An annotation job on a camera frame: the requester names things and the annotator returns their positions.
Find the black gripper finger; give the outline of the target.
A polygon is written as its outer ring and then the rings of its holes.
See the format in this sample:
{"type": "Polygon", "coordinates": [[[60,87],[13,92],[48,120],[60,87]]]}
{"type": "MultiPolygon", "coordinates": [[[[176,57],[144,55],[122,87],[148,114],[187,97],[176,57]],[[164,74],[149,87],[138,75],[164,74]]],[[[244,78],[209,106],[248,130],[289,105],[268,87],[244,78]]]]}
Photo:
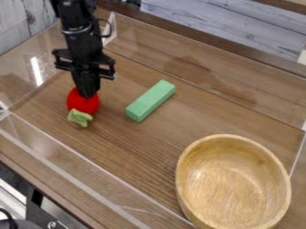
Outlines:
{"type": "Polygon", "coordinates": [[[96,72],[88,73],[88,89],[86,96],[92,97],[96,92],[100,90],[100,77],[96,72]]]}
{"type": "Polygon", "coordinates": [[[85,76],[81,71],[72,70],[73,84],[76,86],[78,94],[85,98],[85,76]]]}

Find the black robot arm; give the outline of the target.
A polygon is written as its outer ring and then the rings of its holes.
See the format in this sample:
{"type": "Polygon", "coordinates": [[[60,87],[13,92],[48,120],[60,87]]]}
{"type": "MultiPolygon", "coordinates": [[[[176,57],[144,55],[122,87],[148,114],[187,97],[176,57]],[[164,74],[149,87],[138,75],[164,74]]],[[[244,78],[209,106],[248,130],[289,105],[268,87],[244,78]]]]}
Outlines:
{"type": "Polygon", "coordinates": [[[76,91],[90,98],[100,90],[100,80],[114,79],[114,60],[102,53],[102,38],[94,16],[94,0],[50,0],[61,22],[66,48],[53,49],[54,67],[70,73],[76,91]]]}

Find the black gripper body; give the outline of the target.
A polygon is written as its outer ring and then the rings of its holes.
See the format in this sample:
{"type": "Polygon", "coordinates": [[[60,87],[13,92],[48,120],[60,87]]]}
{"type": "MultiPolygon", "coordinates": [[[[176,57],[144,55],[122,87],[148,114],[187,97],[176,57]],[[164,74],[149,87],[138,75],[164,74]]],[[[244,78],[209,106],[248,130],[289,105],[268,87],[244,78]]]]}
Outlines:
{"type": "Polygon", "coordinates": [[[100,28],[62,30],[66,48],[52,50],[54,67],[72,74],[74,81],[114,79],[114,60],[102,52],[100,28]]]}

